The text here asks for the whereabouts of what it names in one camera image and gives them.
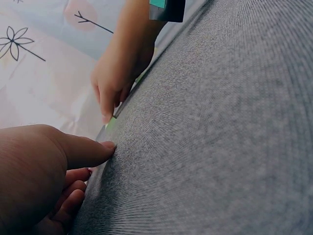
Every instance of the fabric texture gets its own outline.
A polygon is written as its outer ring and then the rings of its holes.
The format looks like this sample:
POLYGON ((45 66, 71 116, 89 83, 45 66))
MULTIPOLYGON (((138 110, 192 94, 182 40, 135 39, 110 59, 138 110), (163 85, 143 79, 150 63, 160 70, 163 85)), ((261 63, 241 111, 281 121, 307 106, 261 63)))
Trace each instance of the fabric texture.
POLYGON ((312 12, 208 1, 105 137, 71 234, 313 234, 312 12))

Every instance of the flower print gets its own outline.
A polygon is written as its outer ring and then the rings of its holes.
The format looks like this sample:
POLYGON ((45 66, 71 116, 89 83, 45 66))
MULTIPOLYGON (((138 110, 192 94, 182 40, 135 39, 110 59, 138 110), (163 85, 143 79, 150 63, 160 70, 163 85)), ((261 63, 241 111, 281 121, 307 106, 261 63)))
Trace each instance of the flower print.
POLYGON ((34 40, 30 38, 23 37, 23 35, 27 32, 28 28, 22 28, 16 33, 14 32, 12 27, 8 27, 6 30, 6 38, 0 38, 0 59, 10 51, 11 56, 18 61, 20 55, 20 48, 30 52, 31 54, 37 56, 39 59, 45 61, 40 56, 34 54, 33 52, 26 49, 23 45, 33 43, 34 40))

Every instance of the wrist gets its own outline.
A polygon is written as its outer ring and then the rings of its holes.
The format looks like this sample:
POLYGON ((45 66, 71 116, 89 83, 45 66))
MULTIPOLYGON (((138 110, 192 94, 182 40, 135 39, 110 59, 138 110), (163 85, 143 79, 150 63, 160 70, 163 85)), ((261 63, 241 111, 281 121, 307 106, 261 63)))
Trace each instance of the wrist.
POLYGON ((149 11, 149 0, 127 0, 111 43, 127 51, 154 44, 166 22, 150 20, 149 11))

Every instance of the finger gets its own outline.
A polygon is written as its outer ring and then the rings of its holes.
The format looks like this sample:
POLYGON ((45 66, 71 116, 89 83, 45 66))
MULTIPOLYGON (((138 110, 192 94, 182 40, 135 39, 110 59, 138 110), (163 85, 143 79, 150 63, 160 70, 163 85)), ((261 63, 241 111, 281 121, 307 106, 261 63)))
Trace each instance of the finger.
POLYGON ((117 108, 120 104, 121 93, 122 93, 122 91, 116 93, 116 95, 115 95, 114 108, 117 108))
POLYGON ((73 184, 71 184, 67 189, 65 189, 58 202, 55 204, 52 212, 49 214, 49 217, 52 217, 54 216, 61 208, 62 204, 67 200, 67 198, 77 189, 85 192, 86 191, 86 188, 87 188, 87 185, 81 181, 81 180, 78 180, 78 181, 75 181, 73 184))
POLYGON ((63 189, 72 185, 75 181, 81 180, 83 182, 87 181, 90 177, 90 171, 88 168, 81 168, 75 170, 68 170, 65 175, 65 183, 63 189))
POLYGON ((85 137, 62 133, 57 139, 67 159, 67 170, 95 167, 107 161, 115 151, 113 142, 102 144, 85 137))
POLYGON ((68 232, 79 208, 81 207, 85 194, 83 191, 77 189, 70 194, 70 196, 64 201, 60 210, 51 219, 58 221, 63 225, 63 228, 68 232))
POLYGON ((134 82, 130 82, 129 84, 127 84, 126 87, 124 87, 124 89, 121 92, 121 96, 120 96, 120 101, 124 102, 126 100, 126 98, 129 95, 129 92, 131 91, 132 87, 133 87, 134 82))
POLYGON ((106 88, 100 88, 100 90, 102 121, 104 124, 107 124, 113 116, 116 92, 108 86, 106 88))
POLYGON ((95 84, 92 84, 93 92, 97 98, 98 103, 100 104, 100 92, 99 92, 99 87, 95 84))

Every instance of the green paper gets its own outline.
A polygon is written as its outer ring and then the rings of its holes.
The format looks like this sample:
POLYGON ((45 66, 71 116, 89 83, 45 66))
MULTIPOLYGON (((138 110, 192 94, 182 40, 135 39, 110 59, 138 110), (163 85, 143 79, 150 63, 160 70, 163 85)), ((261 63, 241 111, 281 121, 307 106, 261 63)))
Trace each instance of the green paper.
POLYGON ((115 121, 116 121, 116 118, 112 117, 110 122, 108 123, 108 125, 106 127, 106 132, 107 133, 110 132, 113 129, 115 121))
POLYGON ((165 0, 150 0, 150 4, 157 7, 165 8, 165 0))

